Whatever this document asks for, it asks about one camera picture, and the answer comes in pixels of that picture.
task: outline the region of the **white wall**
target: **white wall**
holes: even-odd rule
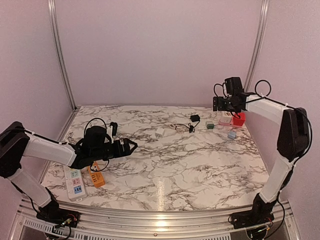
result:
[[[0,1],[0,132],[20,121],[56,138],[71,109],[58,67],[48,2]],[[38,177],[44,161],[24,158],[22,167]],[[0,177],[0,239],[7,239],[21,195]]]
[[[57,0],[78,105],[211,106],[246,77],[261,0]]]
[[[282,199],[289,198],[303,240],[320,239],[320,1],[271,0],[263,47],[253,86],[260,79],[272,85],[271,98],[307,110],[314,139],[310,152],[294,169]],[[247,126],[268,169],[274,161],[279,128],[256,115]]]

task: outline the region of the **white robotic arm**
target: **white robotic arm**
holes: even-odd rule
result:
[[[279,200],[280,191],[288,184],[297,159],[310,148],[310,121],[303,108],[293,108],[257,93],[244,92],[239,77],[227,78],[224,85],[228,96],[215,96],[213,111],[248,111],[280,126],[274,166],[261,192],[254,198],[252,210],[236,212],[230,216],[230,223],[239,229],[274,219],[272,209]]]
[[[107,161],[131,155],[138,145],[128,138],[114,140],[117,127],[114,122],[107,130],[100,126],[90,127],[78,143],[70,144],[37,135],[24,129],[20,122],[14,122],[0,134],[0,177],[11,181],[20,192],[37,203],[39,206],[37,218],[61,224],[61,221],[66,221],[70,214],[79,216],[79,213],[59,208],[52,193],[22,169],[20,164],[22,156],[82,169],[91,166],[97,160]]]
[[[267,99],[260,99],[258,96],[250,95],[246,99],[245,108],[248,112],[258,114],[266,119],[281,125],[283,114],[288,107],[282,106],[278,103],[272,102]],[[274,155],[274,166],[268,181],[263,186],[260,197],[265,203],[271,203],[277,200],[278,193],[284,183],[288,173],[293,168],[294,163],[282,156],[278,151]]]

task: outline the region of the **orange block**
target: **orange block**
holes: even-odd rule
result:
[[[95,161],[91,167],[92,169],[96,170],[96,171],[99,171],[100,168],[97,164],[97,162]],[[95,172],[95,171],[91,171],[90,170],[90,167],[88,166],[88,171],[90,173],[90,176],[91,176],[91,179],[92,179],[92,182],[94,184],[94,186],[96,188],[99,188],[99,187],[102,187],[103,185],[106,184],[105,182],[105,179],[104,179],[104,176],[102,175],[101,172]]]

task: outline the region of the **aluminum frame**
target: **aluminum frame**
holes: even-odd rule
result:
[[[300,236],[288,201],[283,202],[285,221],[291,240],[299,240]],[[233,229],[228,223],[231,213],[251,209],[251,205],[196,211],[137,211],[110,208],[96,208],[76,203],[60,202],[60,207],[81,213],[77,228],[72,229],[70,239],[90,239],[89,236],[105,237],[117,240],[137,239],[183,239],[204,240],[219,235],[232,234],[245,229]],[[273,209],[274,222],[280,222],[283,210],[279,204]],[[25,219],[44,224],[36,218],[31,202],[24,197],[19,205],[10,240],[19,240]]]
[[[250,66],[249,66],[248,73],[246,75],[246,79],[244,82],[244,91],[245,92],[248,92],[251,87],[252,80],[253,80],[256,66],[257,66],[257,62],[258,62],[258,58],[259,58],[259,54],[261,52],[261,48],[263,45],[265,32],[266,32],[266,26],[267,26],[269,4],[270,4],[270,0],[262,0],[260,19],[259,19],[259,24],[258,24],[258,31],[256,34],[256,39],[255,39],[255,44],[254,44],[254,48],[253,48]]]
[[[270,0],[262,0],[261,12],[258,24],[257,36],[254,44],[254,50],[244,88],[249,90],[257,60],[262,48],[263,39],[266,30],[267,16]],[[68,101],[72,109],[66,124],[59,134],[58,140],[61,141],[66,134],[70,124],[77,114],[77,105],[72,93],[62,47],[59,36],[59,28],[57,21],[55,0],[48,0],[50,13],[50,21],[53,33],[53,39],[57,52],[58,62],[61,70],[63,84],[67,93]],[[49,167],[49,161],[43,169],[39,181],[43,178]],[[291,240],[300,240],[298,227],[294,219],[290,204],[288,201],[284,203],[286,217],[285,225]],[[202,239],[210,236],[216,236],[225,233],[243,231],[243,229],[233,229],[228,223],[228,217],[231,213],[246,211],[251,209],[251,205],[223,208],[215,210],[203,211],[136,211],[121,210],[110,208],[96,208],[91,206],[83,206],[76,203],[60,202],[60,206],[65,209],[75,210],[81,213],[81,218],[76,229],[77,233],[94,234],[110,236],[117,239]],[[282,208],[279,205],[274,207],[275,222],[282,219]],[[36,218],[30,200],[24,197],[19,205],[15,216],[9,240],[19,240],[25,226],[25,219]]]
[[[57,20],[57,13],[56,13],[56,2],[55,0],[48,0],[48,7],[49,7],[49,14],[50,14],[50,22],[53,34],[53,40],[55,45],[56,54],[58,57],[58,62],[60,66],[60,71],[62,75],[63,85],[66,91],[66,95],[69,101],[69,105],[73,111],[77,109],[77,105],[75,102],[74,95],[72,93],[67,68],[64,60],[64,55],[62,52],[59,29],[58,29],[58,20]]]

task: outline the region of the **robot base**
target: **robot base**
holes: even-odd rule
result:
[[[61,216],[60,219],[50,219],[48,220],[48,218],[44,217],[41,213],[37,213],[36,214],[36,218],[46,221],[46,222],[50,222],[50,223],[54,223],[54,224],[61,224],[61,222],[66,221],[67,219],[72,219],[72,222],[69,223],[69,226],[72,228],[76,228],[79,222],[79,217],[80,217],[80,213],[77,211],[72,211],[72,210],[67,210],[67,209],[62,209],[59,208],[59,215]]]
[[[253,200],[252,209],[235,212],[230,215],[230,223],[234,229],[252,227],[258,224],[268,223],[275,219],[272,210],[277,201],[265,203],[259,194]]]

